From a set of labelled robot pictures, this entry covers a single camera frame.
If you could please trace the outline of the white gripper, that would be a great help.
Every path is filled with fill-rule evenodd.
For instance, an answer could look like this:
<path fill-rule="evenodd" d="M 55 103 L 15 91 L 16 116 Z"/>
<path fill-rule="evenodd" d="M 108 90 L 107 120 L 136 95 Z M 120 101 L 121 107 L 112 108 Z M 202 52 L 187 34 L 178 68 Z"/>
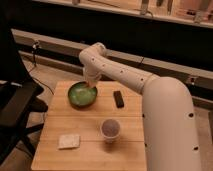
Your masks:
<path fill-rule="evenodd" d="M 83 75 L 89 87 L 95 87 L 101 78 L 101 73 L 89 67 L 83 68 Z"/>

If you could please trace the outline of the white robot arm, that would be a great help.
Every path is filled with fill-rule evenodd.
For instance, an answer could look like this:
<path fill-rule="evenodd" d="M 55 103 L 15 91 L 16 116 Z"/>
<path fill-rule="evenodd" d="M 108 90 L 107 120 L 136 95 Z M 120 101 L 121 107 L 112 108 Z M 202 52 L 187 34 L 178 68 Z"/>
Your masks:
<path fill-rule="evenodd" d="M 90 86 L 105 75 L 142 96 L 147 171 L 202 171 L 196 115 L 188 88 L 173 77 L 160 77 L 106 57 L 95 43 L 79 54 Z"/>

